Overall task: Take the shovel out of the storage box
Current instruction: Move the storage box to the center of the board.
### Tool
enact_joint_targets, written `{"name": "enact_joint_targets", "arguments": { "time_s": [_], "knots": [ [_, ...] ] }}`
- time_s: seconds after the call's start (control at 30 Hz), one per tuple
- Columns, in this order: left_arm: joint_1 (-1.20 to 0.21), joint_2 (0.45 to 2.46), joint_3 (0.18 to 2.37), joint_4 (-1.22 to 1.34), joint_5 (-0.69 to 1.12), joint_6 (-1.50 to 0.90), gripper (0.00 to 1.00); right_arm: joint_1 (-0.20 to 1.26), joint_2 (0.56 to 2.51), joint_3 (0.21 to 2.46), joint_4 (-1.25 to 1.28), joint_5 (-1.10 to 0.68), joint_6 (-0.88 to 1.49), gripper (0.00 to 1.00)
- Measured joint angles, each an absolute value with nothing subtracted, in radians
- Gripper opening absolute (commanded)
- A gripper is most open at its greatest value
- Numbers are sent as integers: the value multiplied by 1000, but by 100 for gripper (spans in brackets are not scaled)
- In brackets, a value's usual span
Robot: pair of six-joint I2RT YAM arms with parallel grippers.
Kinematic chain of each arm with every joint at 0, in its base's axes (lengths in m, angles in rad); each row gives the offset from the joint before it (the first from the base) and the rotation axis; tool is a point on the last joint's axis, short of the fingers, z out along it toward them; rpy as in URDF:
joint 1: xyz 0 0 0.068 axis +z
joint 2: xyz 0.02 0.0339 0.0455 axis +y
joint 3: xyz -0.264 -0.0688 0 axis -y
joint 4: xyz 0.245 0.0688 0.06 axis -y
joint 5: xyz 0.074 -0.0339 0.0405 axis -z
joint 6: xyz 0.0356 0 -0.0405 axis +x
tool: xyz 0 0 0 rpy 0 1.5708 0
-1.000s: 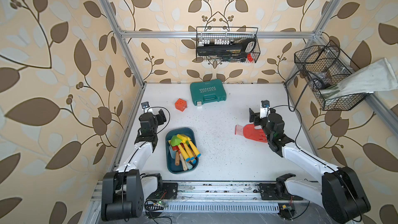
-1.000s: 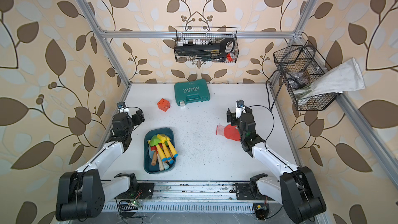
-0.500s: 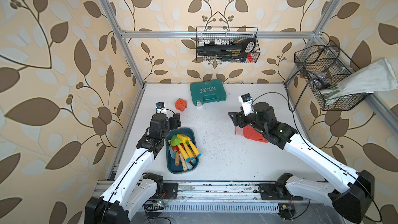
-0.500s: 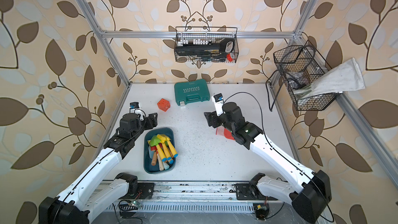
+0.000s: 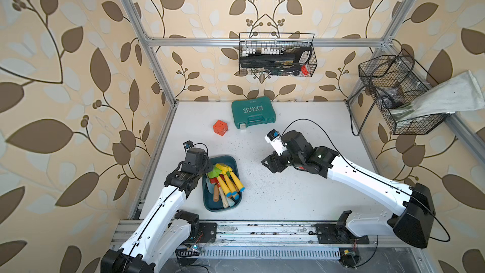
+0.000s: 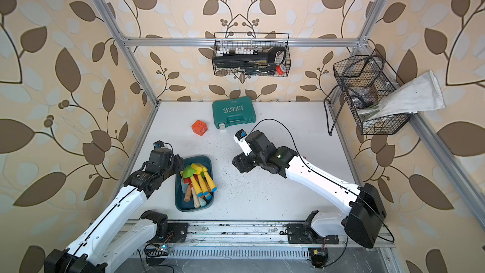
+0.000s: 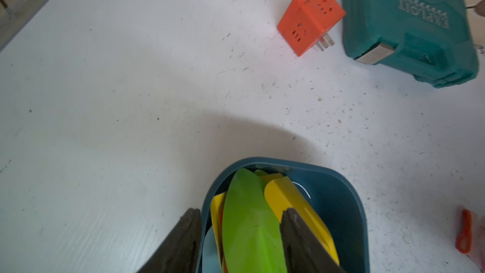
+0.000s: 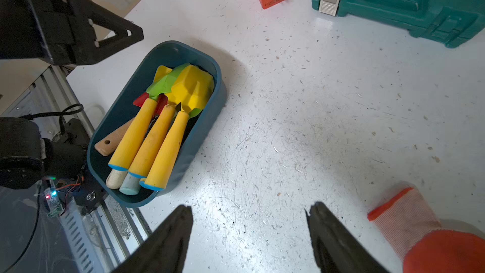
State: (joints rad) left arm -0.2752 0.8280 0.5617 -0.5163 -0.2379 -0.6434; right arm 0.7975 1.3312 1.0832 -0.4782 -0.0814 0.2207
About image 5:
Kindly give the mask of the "teal storage box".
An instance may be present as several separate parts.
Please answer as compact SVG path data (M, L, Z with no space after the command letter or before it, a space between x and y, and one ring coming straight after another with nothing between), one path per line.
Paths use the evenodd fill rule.
M229 210L243 199L243 185L237 170L236 160L223 155L214 157L212 172L203 175L203 203L210 212Z

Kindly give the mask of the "green shovel orange handle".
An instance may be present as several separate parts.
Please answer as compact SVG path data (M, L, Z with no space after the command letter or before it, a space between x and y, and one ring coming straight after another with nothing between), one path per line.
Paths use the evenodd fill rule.
M228 187L222 175L223 171L219 168L213 168L211 172L207 173L207 177L211 183L220 185L225 196L232 197L232 190Z

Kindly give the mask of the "yellow shovel blue handle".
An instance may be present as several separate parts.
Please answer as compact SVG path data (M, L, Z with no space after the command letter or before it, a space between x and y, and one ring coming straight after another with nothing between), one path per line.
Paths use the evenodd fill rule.
M216 164L216 168L221 171L226 187L230 189L231 193L235 194L236 192L245 190L244 185L230 166L226 164Z

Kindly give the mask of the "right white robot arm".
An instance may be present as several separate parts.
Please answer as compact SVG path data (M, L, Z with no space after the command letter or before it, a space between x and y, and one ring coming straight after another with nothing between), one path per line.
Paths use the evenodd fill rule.
M352 163L328 147L313 147L298 131L281 135L272 130L265 141L274 151L262 164L272 173L288 167L345 184L385 207L374 214L346 211L344 229L355 237L395 235L415 248L427 248L436 216L430 189L420 183L409 186Z

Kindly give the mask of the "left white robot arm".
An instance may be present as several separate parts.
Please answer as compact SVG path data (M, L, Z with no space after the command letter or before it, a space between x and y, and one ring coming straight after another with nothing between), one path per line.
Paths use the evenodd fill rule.
M180 208L213 164L206 147L187 141L184 149L184 160L168 174L146 218L118 250L103 256L101 272L159 272L184 241L199 238L199 215Z

